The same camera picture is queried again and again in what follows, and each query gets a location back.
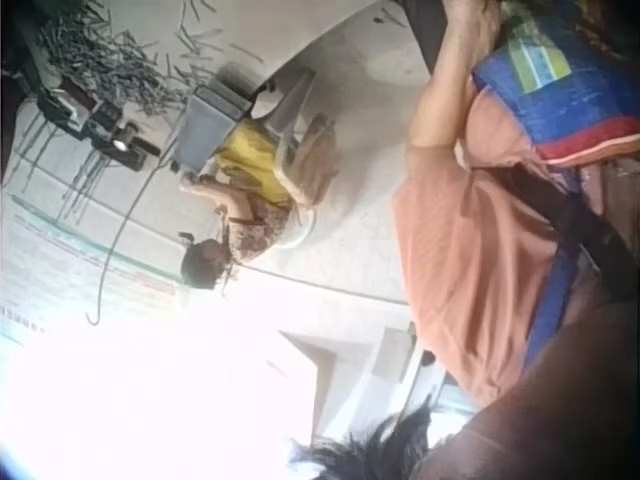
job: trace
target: black cable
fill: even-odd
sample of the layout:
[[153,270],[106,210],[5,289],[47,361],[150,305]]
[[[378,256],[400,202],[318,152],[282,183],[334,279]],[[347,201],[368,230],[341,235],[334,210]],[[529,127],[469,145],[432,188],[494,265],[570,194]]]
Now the black cable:
[[101,314],[102,314],[102,292],[104,290],[104,282],[105,282],[105,279],[107,277],[107,270],[109,269],[109,263],[111,263],[111,257],[113,256],[113,253],[115,252],[115,249],[116,249],[116,246],[118,244],[118,241],[120,240],[120,236],[122,235],[122,232],[124,232],[124,229],[127,226],[127,223],[129,223],[129,220],[131,219],[131,215],[133,214],[133,211],[135,210],[135,208],[138,206],[138,202],[142,198],[142,195],[144,195],[144,192],[147,190],[147,188],[151,184],[151,180],[153,180],[153,177],[156,175],[156,173],[158,173],[160,170],[166,168],[171,163],[171,157],[169,156],[169,152],[171,152],[173,150],[173,147],[176,144],[176,141],[177,141],[177,137],[175,137],[171,141],[171,143],[167,146],[167,148],[165,148],[163,154],[158,159],[158,164],[153,168],[153,170],[151,170],[151,173],[149,174],[147,179],[142,184],[142,187],[140,187],[140,190],[138,191],[138,194],[133,199],[133,202],[131,203],[131,206],[129,207],[129,210],[127,211],[127,213],[125,214],[125,216],[122,219],[122,223],[120,224],[120,228],[118,229],[118,232],[116,233],[116,236],[113,238],[113,241],[111,242],[111,246],[109,247],[109,251],[107,252],[107,258],[105,258],[105,260],[104,260],[104,265],[102,267],[102,273],[100,274],[100,284],[98,285],[98,299],[97,299],[97,302],[96,302],[96,320],[95,320],[95,322],[93,320],[91,320],[91,317],[89,316],[88,313],[85,313],[85,317],[87,319],[87,322],[89,322],[89,325],[91,325],[93,327],[97,327],[100,324]]

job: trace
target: black hair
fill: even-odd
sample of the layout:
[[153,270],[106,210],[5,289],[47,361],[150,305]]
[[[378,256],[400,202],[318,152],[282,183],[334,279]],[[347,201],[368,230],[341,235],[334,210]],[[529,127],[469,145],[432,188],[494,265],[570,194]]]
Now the black hair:
[[316,480],[409,480],[415,466],[429,453],[427,429],[431,421],[429,401],[400,420],[384,420],[361,440],[350,436],[339,443],[322,440],[300,448],[293,463],[322,468]]
[[182,257],[180,273],[184,283],[192,288],[213,290],[218,280],[217,272],[204,257],[201,243],[187,247]]

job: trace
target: floor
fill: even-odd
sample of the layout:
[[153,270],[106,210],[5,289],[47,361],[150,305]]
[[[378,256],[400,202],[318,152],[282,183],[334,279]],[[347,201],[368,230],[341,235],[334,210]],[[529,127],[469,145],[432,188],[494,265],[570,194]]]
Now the floor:
[[404,178],[403,140],[427,79],[403,12],[380,3],[308,47],[294,64],[317,72],[308,115],[336,121],[341,171],[320,206],[315,231],[295,251],[272,251],[255,266],[279,275],[391,302],[405,293],[391,203]]

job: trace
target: red stripe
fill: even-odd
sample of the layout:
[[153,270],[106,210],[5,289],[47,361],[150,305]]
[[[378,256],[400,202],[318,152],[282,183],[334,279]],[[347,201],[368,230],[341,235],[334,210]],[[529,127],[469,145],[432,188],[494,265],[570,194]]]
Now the red stripe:
[[536,146],[543,160],[559,160],[616,138],[640,133],[640,120],[635,117],[615,117],[584,128],[573,135],[555,142]]

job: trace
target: pink shirt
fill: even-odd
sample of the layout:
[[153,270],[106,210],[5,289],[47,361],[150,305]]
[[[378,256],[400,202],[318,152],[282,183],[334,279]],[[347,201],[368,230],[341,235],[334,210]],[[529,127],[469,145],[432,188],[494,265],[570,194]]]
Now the pink shirt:
[[[504,165],[534,156],[515,120],[504,115],[510,117],[495,98],[479,95],[467,125],[472,164]],[[556,234],[491,175],[465,171],[450,151],[409,164],[394,213],[416,331],[484,406],[520,377]],[[565,323],[602,302],[587,270],[573,286]]]

